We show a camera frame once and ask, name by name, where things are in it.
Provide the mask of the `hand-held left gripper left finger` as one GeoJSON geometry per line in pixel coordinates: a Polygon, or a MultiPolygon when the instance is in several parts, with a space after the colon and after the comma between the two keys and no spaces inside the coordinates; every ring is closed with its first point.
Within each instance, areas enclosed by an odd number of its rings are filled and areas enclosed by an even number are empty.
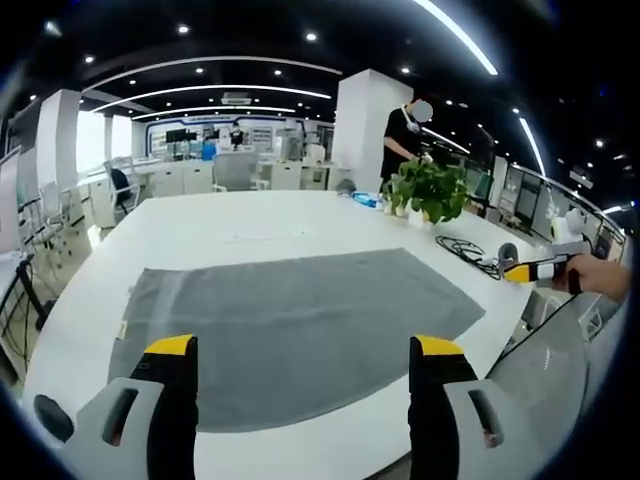
{"type": "Polygon", "coordinates": [[[77,479],[193,479],[197,395],[197,337],[159,339],[79,411],[61,459],[77,479]]]}

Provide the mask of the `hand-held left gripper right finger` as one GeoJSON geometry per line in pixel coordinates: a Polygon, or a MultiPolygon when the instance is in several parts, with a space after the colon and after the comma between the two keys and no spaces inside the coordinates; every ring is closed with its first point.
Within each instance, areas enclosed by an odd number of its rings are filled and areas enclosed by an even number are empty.
{"type": "Polygon", "coordinates": [[[412,479],[532,479],[540,446],[527,415],[463,350],[416,335],[409,349],[412,479]]]}

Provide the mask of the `person's right hand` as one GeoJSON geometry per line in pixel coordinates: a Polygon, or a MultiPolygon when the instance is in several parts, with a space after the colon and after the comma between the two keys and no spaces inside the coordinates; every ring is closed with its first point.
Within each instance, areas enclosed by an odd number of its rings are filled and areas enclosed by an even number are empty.
{"type": "Polygon", "coordinates": [[[631,271],[619,263],[581,254],[568,263],[569,271],[576,271],[582,292],[597,293],[614,302],[622,302],[631,287],[631,271]]]}

